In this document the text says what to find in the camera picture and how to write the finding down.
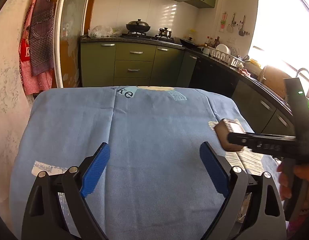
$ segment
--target stove burner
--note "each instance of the stove burner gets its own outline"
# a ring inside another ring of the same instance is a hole
[[[147,37],[147,34],[138,32],[128,32],[126,35],[132,37]]]
[[[154,38],[158,41],[173,41],[173,37],[168,37],[166,35],[155,35]]]

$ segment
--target plastic bag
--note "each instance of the plastic bag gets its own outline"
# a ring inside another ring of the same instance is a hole
[[[89,30],[88,32],[88,36],[90,38],[109,37],[112,34],[113,34],[113,29],[105,25],[98,25],[94,27],[91,31]]]
[[[113,29],[113,33],[111,36],[121,36],[122,35],[122,29]]]

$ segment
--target metal screw head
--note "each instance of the metal screw head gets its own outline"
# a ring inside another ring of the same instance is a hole
[[[78,171],[78,168],[76,166],[72,166],[70,169],[69,169],[69,172],[70,173],[76,173]]]
[[[240,167],[238,167],[238,166],[234,166],[232,169],[233,169],[233,171],[236,172],[236,173],[242,172],[242,169],[241,169]]]
[[[267,171],[264,173],[264,176],[265,176],[266,178],[268,178],[268,179],[271,178],[271,174],[270,174],[269,172],[267,172]]]
[[[45,171],[41,171],[41,172],[38,173],[38,176],[40,178],[42,178],[42,177],[46,176],[46,172]]]

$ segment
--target mug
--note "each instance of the mug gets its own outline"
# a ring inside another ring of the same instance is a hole
[[[202,51],[204,54],[207,54],[207,55],[209,55],[209,53],[210,53],[210,49],[209,49],[209,48],[205,48],[205,47],[203,47],[203,48],[201,49],[201,51]]]

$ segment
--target hand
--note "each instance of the hand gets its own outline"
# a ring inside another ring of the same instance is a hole
[[[284,174],[283,171],[283,164],[281,163],[277,169],[278,172],[281,172],[279,176],[279,183],[280,183],[280,189],[279,189],[279,194],[281,197],[281,200],[289,199],[291,198],[291,189],[288,187],[288,177],[286,174]],[[309,164],[305,165],[296,165],[293,169],[293,173],[301,178],[301,179],[306,179],[309,181]],[[309,189],[307,193],[307,198],[304,201],[304,205],[302,209],[308,209],[309,208]]]

